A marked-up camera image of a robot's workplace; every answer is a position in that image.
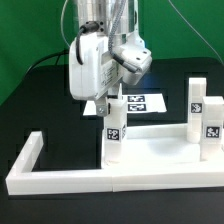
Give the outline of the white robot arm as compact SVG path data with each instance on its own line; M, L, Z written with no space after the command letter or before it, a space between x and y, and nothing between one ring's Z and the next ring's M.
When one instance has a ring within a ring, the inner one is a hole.
M110 113L119 85L135 85L152 56L138 31L138 0L75 0L79 31L69 49L69 87L76 100Z

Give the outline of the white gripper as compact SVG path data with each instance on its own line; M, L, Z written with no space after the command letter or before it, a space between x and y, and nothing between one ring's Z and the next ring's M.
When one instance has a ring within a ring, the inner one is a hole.
M82 35L70 46L70 93L77 100L97 100L96 114L99 117L109 114L108 99L102 96L120 80L136 85L152 62L151 51L145 47L137 31L132 32L127 42L116 47L115 51L126 62L126 67L109 54L107 36Z

